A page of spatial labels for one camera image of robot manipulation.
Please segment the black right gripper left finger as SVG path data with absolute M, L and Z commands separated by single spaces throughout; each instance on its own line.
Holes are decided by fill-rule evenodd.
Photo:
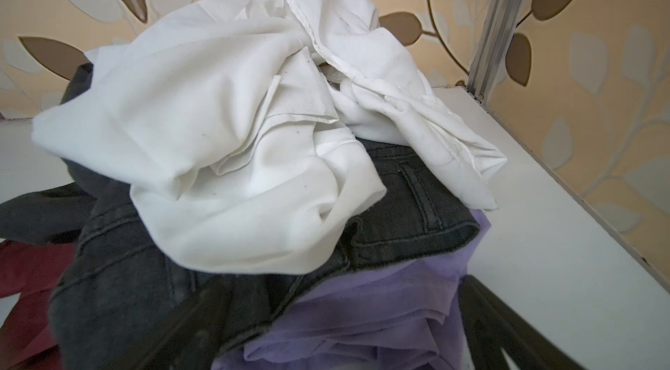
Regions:
M 108 369 L 209 369 L 223 343 L 232 289 L 211 279 L 159 321 Z

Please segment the dark grey denim jeans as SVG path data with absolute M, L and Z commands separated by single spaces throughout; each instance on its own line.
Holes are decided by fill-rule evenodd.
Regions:
M 481 227 L 410 148 L 365 142 L 387 195 L 348 221 L 333 256 L 305 276 L 226 275 L 232 289 L 222 357 L 266 335 L 324 282 L 458 251 Z M 209 282 L 160 253 L 125 183 L 70 165 L 74 182 L 1 206 L 1 235 L 32 246 L 73 244 L 53 289 L 49 326 L 69 369 L 99 369 Z

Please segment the maroon cloth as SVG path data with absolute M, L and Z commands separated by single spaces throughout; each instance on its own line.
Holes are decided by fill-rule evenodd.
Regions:
M 1 296 L 18 296 L 1 326 L 1 368 L 63 368 L 48 309 L 74 252 L 73 244 L 32 246 L 9 240 L 1 244 Z

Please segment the white cloth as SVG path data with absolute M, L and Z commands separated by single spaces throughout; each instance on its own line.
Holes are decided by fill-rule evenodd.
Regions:
M 435 94 L 371 0 L 201 0 L 92 51 L 44 150 L 127 183 L 157 247 L 200 272 L 304 274 L 386 194 L 364 141 L 407 146 L 465 206 L 506 162 Z

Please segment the purple cloth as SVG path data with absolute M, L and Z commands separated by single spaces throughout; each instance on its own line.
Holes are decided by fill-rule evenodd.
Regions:
M 459 369 L 465 335 L 458 286 L 490 228 L 464 248 L 317 286 L 270 331 L 214 369 Z

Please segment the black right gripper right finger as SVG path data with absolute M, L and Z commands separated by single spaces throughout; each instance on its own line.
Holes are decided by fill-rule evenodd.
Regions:
M 508 369 L 511 358 L 519 369 L 583 370 L 479 279 L 465 276 L 458 298 L 474 369 Z

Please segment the aluminium frame post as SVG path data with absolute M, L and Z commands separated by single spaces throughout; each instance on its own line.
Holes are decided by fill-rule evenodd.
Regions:
M 489 0 L 480 38 L 470 64 L 466 89 L 482 105 L 489 104 L 504 69 L 504 58 L 511 45 L 526 0 Z

